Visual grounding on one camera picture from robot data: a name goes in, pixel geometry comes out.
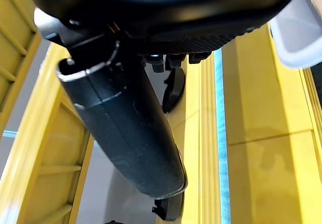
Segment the yellow metal frame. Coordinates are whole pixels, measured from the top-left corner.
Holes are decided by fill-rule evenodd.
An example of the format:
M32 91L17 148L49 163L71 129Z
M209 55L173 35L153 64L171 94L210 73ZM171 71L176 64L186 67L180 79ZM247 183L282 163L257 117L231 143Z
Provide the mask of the yellow metal frame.
M19 127L19 134L0 180L1 223L76 222L94 139L85 130L55 75L57 62L67 56L67 51L57 45L51 45L47 53L45 64L37 79ZM63 135L62 137L59 136L59 131L52 133L54 124L57 126L57 123L59 125L66 121L66 119L56 117L58 111L62 109L66 116L70 115L75 119L73 121L84 129L80 131L81 136L84 136L80 139L80 145L75 145L75 143L73 143L75 146L70 145L72 144L70 141L76 137L74 133L72 136ZM64 159L60 159L60 155L72 155L68 151L64 153L64 150L70 147L78 148L76 149L77 156L82 157L79 159L73 155L67 158L68 161L79 159L76 164L56 164L55 159L58 159L60 163L65 162ZM44 210L52 208L52 206L46 208L51 203L43 203L42 199L46 196L37 197L37 192L49 195L51 188L57 187L59 183L56 181L61 177L63 177L63 182L60 183L69 183L64 182L64 178L72 178L71 185L61 186L59 192L54 194L62 195L63 197L60 198L68 200L64 201L60 208L56 208L51 213L45 213Z
M40 43L33 9L31 0L0 0L0 92L6 90L0 98L0 139Z

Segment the black plastic part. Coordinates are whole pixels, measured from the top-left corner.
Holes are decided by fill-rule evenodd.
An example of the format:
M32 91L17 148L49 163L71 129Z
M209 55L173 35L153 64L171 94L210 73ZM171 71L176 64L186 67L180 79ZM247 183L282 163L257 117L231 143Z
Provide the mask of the black plastic part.
M123 224L123 223L116 222L116 221L112 220L112 221L110 221L110 222L108 222L108 223L105 223L105 224Z
M157 214L162 220L174 221L182 216L184 203L184 193L172 196L170 198L155 200L156 207L152 212Z
M208 58L211 52L189 54L189 64L199 64L200 61Z
M76 72L65 59L57 74L79 116L124 177L154 199L176 195L186 188L187 176L140 59L131 55L115 62Z
M115 24L133 51L152 55L219 49L265 24L291 0L34 1L71 29L103 31ZM61 37L57 35L52 38L55 42Z
M163 64L153 64L152 69L154 73L162 73L165 71Z
M165 80L167 88L162 100L164 113L171 112L178 104L185 89L186 76L181 68L172 69L169 77Z
M169 62L170 68L180 68L181 62L186 58L186 54L173 54L167 55L166 61Z

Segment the yellow platform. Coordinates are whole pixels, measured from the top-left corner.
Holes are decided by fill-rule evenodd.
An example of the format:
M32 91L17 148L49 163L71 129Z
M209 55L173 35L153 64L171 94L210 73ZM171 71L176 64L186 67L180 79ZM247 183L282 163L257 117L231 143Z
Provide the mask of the yellow platform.
M267 27L223 47L231 223L322 223L321 107Z

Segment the textured black plastic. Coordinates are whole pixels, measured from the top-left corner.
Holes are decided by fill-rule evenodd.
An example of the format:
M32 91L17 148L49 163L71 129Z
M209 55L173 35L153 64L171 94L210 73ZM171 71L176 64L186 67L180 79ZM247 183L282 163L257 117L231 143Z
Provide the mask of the textured black plastic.
M43 11L79 28L117 25L139 55L219 49L279 13L291 0L34 0Z
M60 80L85 125L126 179L156 199L178 194L187 177L169 124L141 64L127 70L131 74L116 69L111 74L105 66L79 79Z

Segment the blue stripe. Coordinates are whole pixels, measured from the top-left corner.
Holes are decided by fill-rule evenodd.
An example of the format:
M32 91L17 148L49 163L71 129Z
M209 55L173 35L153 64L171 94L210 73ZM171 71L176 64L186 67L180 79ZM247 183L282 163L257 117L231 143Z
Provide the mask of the blue stripe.
M215 94L219 156L221 223L230 224L230 197L221 49L215 51Z
M9 131L9 130L5 130L2 134L3 137L12 137L15 138L17 136L17 132L16 131Z

